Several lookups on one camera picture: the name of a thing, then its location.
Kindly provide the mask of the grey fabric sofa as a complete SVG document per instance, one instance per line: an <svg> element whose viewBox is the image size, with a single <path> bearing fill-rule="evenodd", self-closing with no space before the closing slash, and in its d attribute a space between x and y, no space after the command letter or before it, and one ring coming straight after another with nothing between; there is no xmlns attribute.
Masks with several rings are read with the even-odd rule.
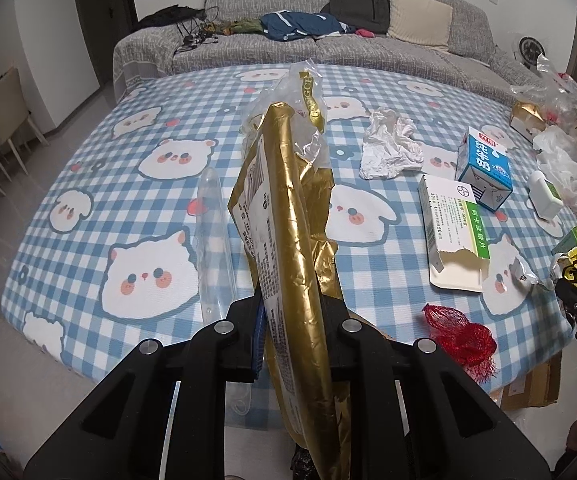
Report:
<svg viewBox="0 0 577 480"><path fill-rule="evenodd" d="M113 53L116 99L204 68L312 60L451 84L503 104L539 77L464 0L204 0L145 16Z"/></svg>

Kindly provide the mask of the gold foil snack bag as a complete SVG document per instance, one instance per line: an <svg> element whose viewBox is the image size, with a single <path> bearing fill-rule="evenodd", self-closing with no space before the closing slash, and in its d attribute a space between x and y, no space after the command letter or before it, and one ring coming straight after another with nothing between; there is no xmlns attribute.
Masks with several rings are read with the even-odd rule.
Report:
<svg viewBox="0 0 577 480"><path fill-rule="evenodd" d="M326 235L335 182L325 129L317 65L291 64L242 121L243 163L229 211L264 302L266 361L284 425L320 478L346 479L346 392L331 379L321 297L341 296L337 245Z"/></svg>

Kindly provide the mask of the blue white milk carton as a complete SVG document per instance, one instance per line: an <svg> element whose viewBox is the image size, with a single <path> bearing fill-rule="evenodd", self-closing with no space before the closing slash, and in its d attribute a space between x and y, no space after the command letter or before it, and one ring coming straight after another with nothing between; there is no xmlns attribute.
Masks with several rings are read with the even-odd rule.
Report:
<svg viewBox="0 0 577 480"><path fill-rule="evenodd" d="M455 178L471 185L476 202L492 212L496 212L513 192L506 148L489 134L473 127L459 144Z"/></svg>

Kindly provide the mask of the red mesh net bag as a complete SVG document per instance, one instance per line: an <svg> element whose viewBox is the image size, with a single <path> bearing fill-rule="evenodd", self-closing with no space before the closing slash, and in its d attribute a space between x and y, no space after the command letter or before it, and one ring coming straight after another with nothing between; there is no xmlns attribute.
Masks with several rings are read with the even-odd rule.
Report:
<svg viewBox="0 0 577 480"><path fill-rule="evenodd" d="M423 308L430 338L451 356L475 382L495 375L493 362L497 341L489 328L471 322L460 310L426 304Z"/></svg>

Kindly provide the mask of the gold white small box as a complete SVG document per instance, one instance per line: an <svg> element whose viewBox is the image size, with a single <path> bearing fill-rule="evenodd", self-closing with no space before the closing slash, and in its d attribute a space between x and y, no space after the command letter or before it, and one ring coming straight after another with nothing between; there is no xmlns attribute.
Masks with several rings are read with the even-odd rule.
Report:
<svg viewBox="0 0 577 480"><path fill-rule="evenodd" d="M516 102L513 106L509 126L528 141L543 132L547 123L535 104Z"/></svg>

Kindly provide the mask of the beige dining chair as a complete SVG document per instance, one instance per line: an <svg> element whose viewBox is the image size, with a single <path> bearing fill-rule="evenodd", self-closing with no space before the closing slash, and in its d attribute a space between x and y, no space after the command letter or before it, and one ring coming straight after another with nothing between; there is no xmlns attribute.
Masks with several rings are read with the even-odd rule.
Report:
<svg viewBox="0 0 577 480"><path fill-rule="evenodd" d="M13 136L23 125L31 128L34 136L44 146L49 145L48 139L37 126L23 95L19 71L16 67L9 68L0 76L0 148L8 146L16 162L26 176L29 172L20 156Z"/></svg>

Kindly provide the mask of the beige cushion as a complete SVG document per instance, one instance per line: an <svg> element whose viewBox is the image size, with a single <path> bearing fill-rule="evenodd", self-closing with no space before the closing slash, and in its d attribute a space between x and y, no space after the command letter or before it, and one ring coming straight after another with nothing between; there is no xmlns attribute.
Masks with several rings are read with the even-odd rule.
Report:
<svg viewBox="0 0 577 480"><path fill-rule="evenodd" d="M453 7L436 0L389 0L387 36L447 52Z"/></svg>

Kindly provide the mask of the cardboard box on floor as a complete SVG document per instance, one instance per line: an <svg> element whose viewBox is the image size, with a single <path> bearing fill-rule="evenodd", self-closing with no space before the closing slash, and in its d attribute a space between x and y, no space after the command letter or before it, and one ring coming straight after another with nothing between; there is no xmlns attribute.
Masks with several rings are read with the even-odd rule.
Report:
<svg viewBox="0 0 577 480"><path fill-rule="evenodd" d="M491 392L491 399L503 411L545 408L555 404L561 388L562 358L563 354L558 352L527 375L518 377L506 387Z"/></svg>

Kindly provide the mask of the white green medicine box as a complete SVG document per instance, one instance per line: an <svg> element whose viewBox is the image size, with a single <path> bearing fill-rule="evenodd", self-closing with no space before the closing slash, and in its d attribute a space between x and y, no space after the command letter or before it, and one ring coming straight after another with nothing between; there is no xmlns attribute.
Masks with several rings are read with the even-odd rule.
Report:
<svg viewBox="0 0 577 480"><path fill-rule="evenodd" d="M424 174L418 185L433 286L483 293L490 252L471 185Z"/></svg>

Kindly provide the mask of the pink cloth on sofa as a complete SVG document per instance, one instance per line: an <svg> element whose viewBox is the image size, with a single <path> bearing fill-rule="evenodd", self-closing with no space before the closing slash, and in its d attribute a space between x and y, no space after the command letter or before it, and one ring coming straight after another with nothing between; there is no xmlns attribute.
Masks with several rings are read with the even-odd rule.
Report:
<svg viewBox="0 0 577 480"><path fill-rule="evenodd" d="M354 33L359 37L367 38L367 39L371 39L371 38L376 37L374 32L371 32L370 30L367 30L364 28L358 28Z"/></svg>

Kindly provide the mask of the blue jacket on sofa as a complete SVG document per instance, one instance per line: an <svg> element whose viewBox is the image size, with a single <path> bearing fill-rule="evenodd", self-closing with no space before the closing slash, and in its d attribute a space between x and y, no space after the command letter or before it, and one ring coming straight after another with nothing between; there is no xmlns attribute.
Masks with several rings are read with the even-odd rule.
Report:
<svg viewBox="0 0 577 480"><path fill-rule="evenodd" d="M261 16L264 35L274 41L320 39L328 36L354 34L357 30L328 13L276 11Z"/></svg>

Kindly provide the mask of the clear plastic tube case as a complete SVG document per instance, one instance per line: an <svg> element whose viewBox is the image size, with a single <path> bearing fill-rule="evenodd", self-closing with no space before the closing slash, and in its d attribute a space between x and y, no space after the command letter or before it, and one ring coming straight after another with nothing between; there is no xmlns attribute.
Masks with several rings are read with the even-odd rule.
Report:
<svg viewBox="0 0 577 480"><path fill-rule="evenodd" d="M231 243L218 172L207 167L197 188L194 247L205 325L223 320L236 299Z"/></svg>

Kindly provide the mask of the black backpack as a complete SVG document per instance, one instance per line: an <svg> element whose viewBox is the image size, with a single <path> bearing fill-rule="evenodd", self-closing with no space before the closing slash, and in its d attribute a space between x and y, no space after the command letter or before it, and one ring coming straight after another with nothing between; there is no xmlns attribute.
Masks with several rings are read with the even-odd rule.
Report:
<svg viewBox="0 0 577 480"><path fill-rule="evenodd" d="M322 11L339 22L386 35L390 24L389 0L328 0Z"/></svg>

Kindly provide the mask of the clear plastic bags pile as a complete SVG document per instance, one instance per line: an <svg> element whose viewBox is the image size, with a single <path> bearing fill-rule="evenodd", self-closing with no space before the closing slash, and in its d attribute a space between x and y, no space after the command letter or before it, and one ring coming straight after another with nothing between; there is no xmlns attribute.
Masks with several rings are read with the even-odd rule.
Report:
<svg viewBox="0 0 577 480"><path fill-rule="evenodd" d="M577 214L577 83L560 73L543 54L537 57L533 84L512 86L516 102L535 104L547 123L529 141L537 151L538 167Z"/></svg>

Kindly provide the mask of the blue checkered bear tablecloth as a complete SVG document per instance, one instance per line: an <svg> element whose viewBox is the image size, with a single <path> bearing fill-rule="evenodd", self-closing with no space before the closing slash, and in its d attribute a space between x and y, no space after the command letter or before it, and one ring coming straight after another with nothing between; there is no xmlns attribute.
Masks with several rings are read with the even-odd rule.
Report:
<svg viewBox="0 0 577 480"><path fill-rule="evenodd" d="M42 200L4 286L4 318L91 379L104 377L143 338L168 344L198 330L198 178L216 170L223 192L232 191L247 107L284 74L281 65L214 68L159 79L127 96ZM461 310L497 341L494 387L563 350L573 332L556 299L509 282L515 260L546 274L552 249L576 222L568 211L550 223L535 218L525 187L535 169L527 142L512 140L511 197L482 216L491 274L479 295L430 284L417 174L360 177L363 134L379 108L411 118L429 149L429 170L446 175L469 129L509 138L509 107L382 70L323 65L320 74L335 179L328 235L339 245L348 307L407 342L426 334L426 304Z"/></svg>

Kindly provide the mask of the small crumpled white wrapper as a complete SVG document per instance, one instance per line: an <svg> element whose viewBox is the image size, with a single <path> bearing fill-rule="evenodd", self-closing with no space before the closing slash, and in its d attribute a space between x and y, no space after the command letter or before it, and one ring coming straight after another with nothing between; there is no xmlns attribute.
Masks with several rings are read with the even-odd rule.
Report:
<svg viewBox="0 0 577 480"><path fill-rule="evenodd" d="M512 283L521 292L530 292L532 287L540 283L539 278L532 272L527 263L516 257L509 265Z"/></svg>

